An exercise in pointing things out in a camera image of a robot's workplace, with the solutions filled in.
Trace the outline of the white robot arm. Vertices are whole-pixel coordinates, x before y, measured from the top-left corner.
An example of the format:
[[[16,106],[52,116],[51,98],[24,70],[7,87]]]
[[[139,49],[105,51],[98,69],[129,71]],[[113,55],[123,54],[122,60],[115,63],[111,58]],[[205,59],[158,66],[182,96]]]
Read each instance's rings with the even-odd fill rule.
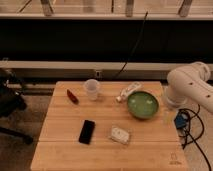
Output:
[[[213,86],[207,81],[210,68],[203,62],[194,62],[171,70],[167,75],[164,103],[169,108],[180,108],[191,99],[213,114]]]

